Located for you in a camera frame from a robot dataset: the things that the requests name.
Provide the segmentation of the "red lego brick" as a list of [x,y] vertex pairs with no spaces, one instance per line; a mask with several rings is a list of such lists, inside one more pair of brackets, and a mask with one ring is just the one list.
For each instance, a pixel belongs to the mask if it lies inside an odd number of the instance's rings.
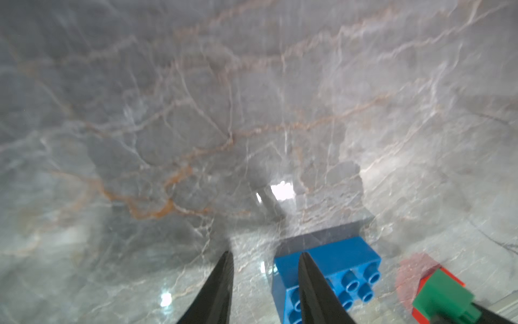
[[[438,266],[438,267],[435,267],[434,269],[428,271],[425,274],[425,276],[423,278],[421,278],[416,295],[418,295],[420,293],[420,291],[423,289],[426,282],[437,270],[441,270],[443,273],[447,274],[450,278],[452,278],[454,281],[456,281],[459,285],[461,285],[462,287],[465,287],[465,283],[462,282],[459,278],[455,277],[447,268],[445,268],[443,266]],[[413,318],[419,324],[429,324],[430,323],[430,321],[425,316],[423,316],[423,314],[415,307],[413,307],[411,314],[412,314]]]

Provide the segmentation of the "dark green lego brick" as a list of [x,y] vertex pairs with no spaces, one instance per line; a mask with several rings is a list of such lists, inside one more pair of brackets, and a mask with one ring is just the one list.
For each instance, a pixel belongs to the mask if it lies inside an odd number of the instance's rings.
[[430,323],[436,315],[444,315],[453,323],[477,323],[482,312],[473,303],[474,295],[441,270],[426,282],[412,304]]

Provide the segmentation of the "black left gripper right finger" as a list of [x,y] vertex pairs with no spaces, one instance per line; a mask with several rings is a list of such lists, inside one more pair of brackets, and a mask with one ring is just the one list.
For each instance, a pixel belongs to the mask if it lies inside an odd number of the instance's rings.
[[356,324],[307,252],[299,257],[298,281],[302,323]]

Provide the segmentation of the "blue lego brick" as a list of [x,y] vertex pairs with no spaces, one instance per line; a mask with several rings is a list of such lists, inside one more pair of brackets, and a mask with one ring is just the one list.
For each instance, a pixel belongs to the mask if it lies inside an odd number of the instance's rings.
[[[373,286],[382,277],[381,257],[357,236],[310,248],[306,251],[326,278],[342,307],[374,298]],[[301,323],[298,262],[301,252],[274,258],[272,297],[282,323]]]

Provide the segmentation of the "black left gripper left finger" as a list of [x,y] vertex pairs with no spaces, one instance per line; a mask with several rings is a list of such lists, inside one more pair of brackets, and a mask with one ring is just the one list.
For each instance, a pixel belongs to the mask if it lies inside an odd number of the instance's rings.
[[229,323],[233,278],[233,253],[225,251],[178,324]]

